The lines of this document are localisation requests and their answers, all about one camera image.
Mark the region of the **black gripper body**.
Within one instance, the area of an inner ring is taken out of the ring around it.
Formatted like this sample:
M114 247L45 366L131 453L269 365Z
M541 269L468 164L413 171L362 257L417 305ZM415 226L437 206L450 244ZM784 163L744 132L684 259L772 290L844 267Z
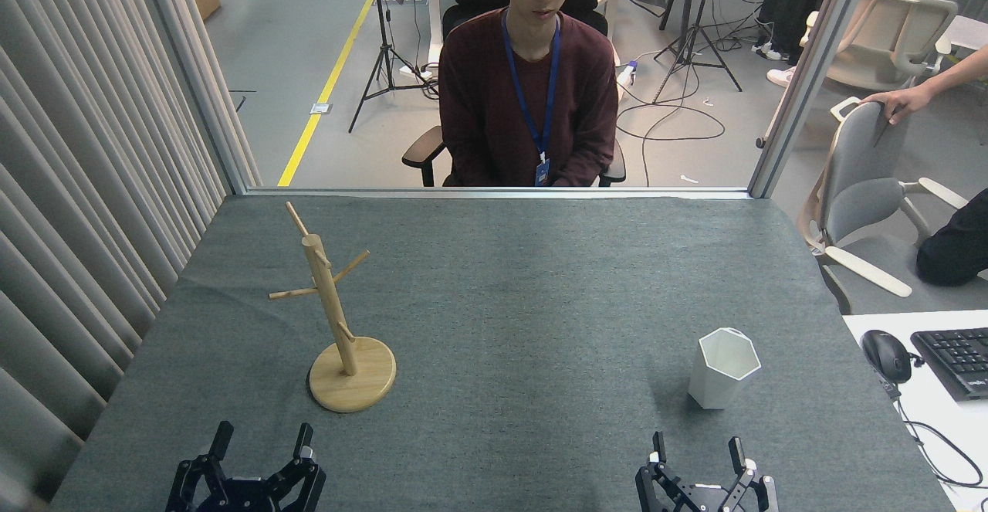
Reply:
M734 511L732 492L720 485L681 485L680 511Z
M287 492L267 480L223 480L200 504L200 511L282 511Z

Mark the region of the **person's hand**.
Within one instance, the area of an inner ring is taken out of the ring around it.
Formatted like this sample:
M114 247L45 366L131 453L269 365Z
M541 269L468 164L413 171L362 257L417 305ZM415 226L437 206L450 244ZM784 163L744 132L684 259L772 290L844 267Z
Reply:
M882 103L885 105L887 124L896 125L908 115L925 107L938 92L932 85L922 83L908 89L869 94L861 102Z

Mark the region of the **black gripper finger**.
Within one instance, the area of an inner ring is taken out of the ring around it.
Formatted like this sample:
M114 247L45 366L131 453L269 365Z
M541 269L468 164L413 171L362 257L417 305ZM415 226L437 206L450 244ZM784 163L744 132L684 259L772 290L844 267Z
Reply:
M754 460L746 458L741 438L731 438L728 441L728 451L737 478L730 490L727 490L727 495L721 502L721 510L739 511L739 503L747 490L755 491L759 511L779 510L775 478L759 474Z
M233 432L232 424L220 422L206 453L198 458L180 460L166 511L225 511L232 505L232 497L227 494L227 476L222 469L222 460ZM195 491L201 480L207 484L208 497L195 505Z
M635 474L638 500L642 511L699 511L698 505L688 494L680 476L673 476L667 467L663 433L652 436L652 452L645 466ZM672 508L663 507L657 498L655 487L661 488L672 502Z
M326 481L325 471L317 465L311 449L313 429L308 423L299 428L299 435L293 449L293 458L267 480L267 497L272 511L314 511ZM301 483L299 494L292 502L282 505L297 484Z

